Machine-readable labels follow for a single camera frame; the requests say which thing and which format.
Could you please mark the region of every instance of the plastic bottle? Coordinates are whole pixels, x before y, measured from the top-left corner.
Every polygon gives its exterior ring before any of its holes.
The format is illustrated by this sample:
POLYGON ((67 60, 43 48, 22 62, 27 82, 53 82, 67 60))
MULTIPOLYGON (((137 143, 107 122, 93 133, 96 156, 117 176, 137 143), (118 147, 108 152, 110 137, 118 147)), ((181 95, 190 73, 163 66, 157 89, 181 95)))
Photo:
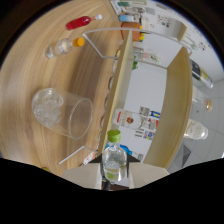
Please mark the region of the plastic bottle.
POLYGON ((125 176, 127 153, 120 147, 121 132, 119 130, 110 130, 107 135, 108 147, 102 155, 103 171, 105 178, 114 183, 125 176))
POLYGON ((192 103, 207 111, 212 110, 212 101, 195 86, 193 86, 192 103))
POLYGON ((203 68, 201 68, 196 62, 190 60, 191 62, 191 69, 192 69, 192 76, 198 80, 199 82, 204 83, 208 88, 213 87, 213 81, 208 76, 203 68))
POLYGON ((138 159, 140 162, 142 162, 143 157, 144 157, 143 154, 140 154, 140 153, 131 151, 126 145, 121 145, 121 144, 120 144, 120 147, 121 147, 122 149, 124 149, 124 151, 125 151, 127 154, 129 154, 129 155, 135 157, 135 158, 138 159))
POLYGON ((78 19, 74 19, 70 22, 68 22, 66 25, 65 25, 65 28, 67 30, 73 30, 73 29, 76 29, 78 27, 82 27, 82 26, 86 26, 88 25, 91 21, 94 21, 94 20, 100 20, 102 19, 103 16, 102 15, 97 15, 97 16, 93 16, 93 17, 89 17, 89 16, 83 16, 83 17, 80 17, 78 19))
POLYGON ((69 53, 72 50, 73 46, 81 47, 84 43, 85 41, 82 37, 74 40, 73 42, 65 38, 48 46, 45 51, 45 55, 48 58, 54 58, 59 55, 64 55, 69 53))
POLYGON ((204 127, 200 122, 189 119, 184 137, 194 140, 206 139, 208 137, 208 129, 204 127))

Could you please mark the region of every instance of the clear plastic cup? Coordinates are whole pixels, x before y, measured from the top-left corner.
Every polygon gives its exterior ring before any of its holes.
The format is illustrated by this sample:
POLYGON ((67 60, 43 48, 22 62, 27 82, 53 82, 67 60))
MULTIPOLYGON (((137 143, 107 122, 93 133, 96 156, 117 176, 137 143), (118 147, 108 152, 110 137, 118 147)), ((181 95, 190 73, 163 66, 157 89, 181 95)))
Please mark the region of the clear plastic cup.
POLYGON ((54 88, 34 95, 32 111, 42 125, 75 140, 86 134, 93 118, 91 100, 54 88))

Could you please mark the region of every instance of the sticker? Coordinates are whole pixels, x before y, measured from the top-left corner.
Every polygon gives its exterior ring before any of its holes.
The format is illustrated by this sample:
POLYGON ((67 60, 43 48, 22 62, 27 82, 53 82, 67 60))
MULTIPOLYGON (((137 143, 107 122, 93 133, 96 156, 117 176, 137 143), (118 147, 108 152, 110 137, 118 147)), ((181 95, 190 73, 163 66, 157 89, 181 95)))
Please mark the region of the sticker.
POLYGON ((132 117, 127 118, 128 124, 132 124, 134 122, 134 119, 132 117))
POLYGON ((145 131, 143 138, 147 140, 152 140, 155 133, 151 131, 145 131))
POLYGON ((83 161, 83 165, 86 165, 87 163, 89 163, 91 160, 93 160, 95 158, 95 153, 91 152, 83 161))
POLYGON ((198 47, 199 47, 202 51, 205 51, 205 50, 206 50, 206 46, 205 46, 202 42, 200 42, 200 43, 198 44, 198 47))
POLYGON ((156 122, 155 119, 152 119, 149 125, 149 129, 154 130, 156 129, 156 122))
POLYGON ((166 28, 169 28, 171 25, 171 21, 169 18, 160 15, 158 15, 157 17, 157 23, 165 26, 166 28))
POLYGON ((143 136, 143 133, 144 133, 144 130, 143 131, 137 130, 137 131, 135 131, 135 136, 142 137, 143 136))
POLYGON ((155 112, 155 111, 151 111, 151 112, 150 112, 150 116, 152 116, 152 117, 156 117, 156 118, 160 118, 160 113, 155 112))
POLYGON ((146 107, 140 107, 139 114, 142 116, 148 117, 149 116, 150 109, 146 107))

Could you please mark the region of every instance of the wooden surface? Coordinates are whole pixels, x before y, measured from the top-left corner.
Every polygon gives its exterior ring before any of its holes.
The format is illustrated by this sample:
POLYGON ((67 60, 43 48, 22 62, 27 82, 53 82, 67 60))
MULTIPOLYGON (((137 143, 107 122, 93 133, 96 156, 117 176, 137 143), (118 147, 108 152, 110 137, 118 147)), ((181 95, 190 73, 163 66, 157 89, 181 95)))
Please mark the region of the wooden surface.
POLYGON ((192 103, 192 74, 186 48, 167 68, 167 83, 158 128, 143 161, 168 168, 183 140, 192 103))
POLYGON ((115 108, 124 108, 131 71, 133 65, 133 42, 132 32, 125 33, 124 42, 121 47, 121 53, 117 62, 116 72, 114 74, 113 85, 108 99, 107 110, 105 113, 104 124, 102 128, 98 155, 100 155, 107 142, 107 131, 116 128, 116 125, 111 123, 112 115, 115 108))
MULTIPOLYGON (((45 49, 63 38, 81 37, 85 30, 120 25, 109 1, 74 0, 46 13, 20 36, 0 72, 0 150, 5 159, 47 167, 61 176, 59 161, 82 145, 96 149, 113 60, 101 59, 87 41, 83 47, 53 59, 45 57, 45 49), (102 14, 103 19, 73 31, 65 30, 70 20, 97 14, 102 14), (35 119, 31 111, 32 97, 37 91, 50 87, 92 100, 92 125, 81 140, 54 133, 35 119)), ((93 33, 91 39, 100 44, 107 55, 114 55, 122 36, 120 32, 102 32, 93 33)), ((87 155, 71 158, 63 166, 76 167, 84 156, 87 155)))

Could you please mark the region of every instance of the white wall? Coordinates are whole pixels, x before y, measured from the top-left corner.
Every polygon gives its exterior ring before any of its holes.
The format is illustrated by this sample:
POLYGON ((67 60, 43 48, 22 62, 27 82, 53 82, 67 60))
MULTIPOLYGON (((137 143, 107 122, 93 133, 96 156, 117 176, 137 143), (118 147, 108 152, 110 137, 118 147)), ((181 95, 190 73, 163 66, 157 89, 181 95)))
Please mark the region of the white wall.
MULTIPOLYGON (((165 69, 139 64, 138 69, 132 71, 124 109, 139 113, 140 106, 143 106, 161 113, 165 96, 166 74, 165 69)), ((119 130, 121 131, 120 143, 128 146, 131 151, 146 155, 150 150, 151 140, 136 137, 135 130, 124 127, 119 127, 119 130)), ((129 186, 128 178, 125 177, 116 184, 129 186)))
MULTIPOLYGON (((224 80, 214 83, 212 89, 206 87, 200 87, 199 89, 212 99, 213 109, 207 112, 192 105, 190 118, 207 127, 209 134, 205 140, 183 140, 183 144, 191 150, 183 168, 219 159, 224 153, 224 80)), ((178 170, 180 169, 173 161, 168 172, 173 173, 178 170)))
MULTIPOLYGON (((152 23, 158 26, 157 24, 158 15, 173 18, 184 23, 188 28, 188 33, 190 34, 191 39, 193 39, 196 42, 196 44, 199 44, 200 42, 202 42, 206 46, 204 51, 201 49, 192 50, 193 53, 190 56, 190 58, 194 60, 196 63, 198 63, 199 66, 201 66, 208 73, 208 75, 211 76, 214 82, 218 82, 222 80, 224 78, 224 71, 220 63, 220 60, 217 57, 215 51, 209 47, 209 45, 211 46, 211 44, 201 34, 200 30, 196 28, 191 22, 187 21, 184 17, 180 16, 174 10, 167 11, 167 10, 161 9, 156 6, 156 3, 157 2, 155 1, 148 0, 147 7, 153 8, 155 10, 155 15, 144 13, 144 16, 146 16, 149 19, 149 23, 152 23)), ((149 26, 148 30, 155 31, 154 29, 155 28, 150 28, 149 26)), ((161 38, 162 37, 158 37, 158 36, 154 38, 152 34, 149 34, 149 35, 146 35, 146 39, 143 41, 143 43, 144 44, 149 43, 150 48, 154 49, 155 52, 158 52, 158 54, 161 55, 162 64, 167 65, 169 63, 169 58, 173 58, 173 56, 177 53, 178 44, 173 43, 172 41, 168 41, 168 42, 165 40, 162 41, 161 38)), ((203 86, 203 84, 201 84, 199 81, 195 79, 193 79, 193 83, 197 87, 203 86)))

